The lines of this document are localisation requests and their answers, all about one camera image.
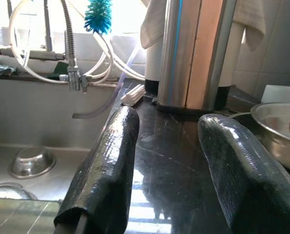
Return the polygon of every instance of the metal bowl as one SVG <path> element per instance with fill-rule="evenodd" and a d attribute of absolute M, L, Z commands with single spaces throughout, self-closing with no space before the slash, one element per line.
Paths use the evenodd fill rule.
<path fill-rule="evenodd" d="M 10 173 L 19 179 L 28 179 L 48 172 L 55 165 L 55 158 L 41 146 L 30 146 L 16 154 Z"/>
<path fill-rule="evenodd" d="M 263 127 L 262 144 L 290 169 L 290 104 L 260 104 L 251 109 L 251 114 Z"/>

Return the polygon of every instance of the flexible metal hose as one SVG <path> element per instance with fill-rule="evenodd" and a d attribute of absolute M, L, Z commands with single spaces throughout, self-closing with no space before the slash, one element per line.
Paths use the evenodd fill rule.
<path fill-rule="evenodd" d="M 68 7 L 65 0 L 60 0 L 63 13 L 65 15 L 66 20 L 66 33 L 67 33 L 67 49 L 68 49 L 68 56 L 69 59 L 74 59 L 75 57 L 75 43 L 73 38 L 73 31 L 72 31 L 72 25 L 71 25 L 71 19 L 69 16 Z"/>

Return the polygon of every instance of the countertop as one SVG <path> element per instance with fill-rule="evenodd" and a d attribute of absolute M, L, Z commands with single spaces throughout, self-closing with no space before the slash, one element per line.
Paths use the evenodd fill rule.
<path fill-rule="evenodd" d="M 139 81 L 136 80 L 125 81 L 111 113 L 120 106 L 120 97 L 137 84 Z M 246 111 L 256 101 L 246 99 L 239 102 L 241 98 L 238 97 L 246 95 L 234 89 L 228 101 L 232 113 L 237 112 L 237 108 Z M 198 117 L 158 111 L 152 100 L 153 96 L 146 95 L 134 107 L 140 118 L 140 130 L 135 152 L 129 223 L 125 234 L 231 233 L 198 142 Z M 14 204 L 14 210 L 9 210 L 8 215 L 0 215 L 0 228 L 5 225 L 10 227 L 11 219 L 8 217 L 14 213 L 22 215 L 23 212 L 23 209 L 18 209 L 18 204 L 15 205 L 17 201 L 7 202 Z M 54 202 L 42 204 L 51 207 L 51 212 L 44 212 L 44 207 L 36 205 L 38 201 L 25 202 L 30 202 L 28 205 L 31 207 L 39 207 L 39 210 L 34 211 L 35 223 L 43 216 L 51 222 L 58 211 L 58 205 Z M 13 233 L 25 233 L 22 230 L 14 228 Z M 50 234 L 53 230 L 53 223 L 47 223 L 35 233 L 41 231 Z"/>

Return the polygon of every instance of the steel basin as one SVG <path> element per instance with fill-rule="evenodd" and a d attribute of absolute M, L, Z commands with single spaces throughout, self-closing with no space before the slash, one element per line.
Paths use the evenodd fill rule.
<path fill-rule="evenodd" d="M 19 183 L 38 200 L 61 200 L 73 175 L 93 147 L 110 109 L 93 119 L 72 119 L 102 105 L 113 93 L 110 87 L 71 92 L 67 85 L 0 80 L 0 183 Z M 23 148 L 44 146 L 55 166 L 35 178 L 11 176 L 9 166 Z"/>

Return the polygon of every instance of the wall tile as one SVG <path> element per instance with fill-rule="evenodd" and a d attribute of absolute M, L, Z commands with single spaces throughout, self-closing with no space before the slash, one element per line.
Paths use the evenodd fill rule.
<path fill-rule="evenodd" d="M 290 74 L 290 0 L 278 11 L 262 72 Z"/>
<path fill-rule="evenodd" d="M 268 84 L 290 86 L 290 75 L 261 73 L 256 85 L 254 96 L 261 99 L 265 87 Z"/>
<path fill-rule="evenodd" d="M 258 72 L 235 71 L 232 79 L 232 84 L 235 84 L 237 88 L 241 89 L 247 94 L 254 95 L 258 78 Z"/>
<path fill-rule="evenodd" d="M 263 64 L 264 54 L 271 38 L 271 33 L 274 27 L 280 2 L 281 0 L 263 0 L 267 31 L 266 35 L 255 51 L 250 51 L 247 44 L 243 44 L 241 46 L 236 71 L 260 71 Z"/>

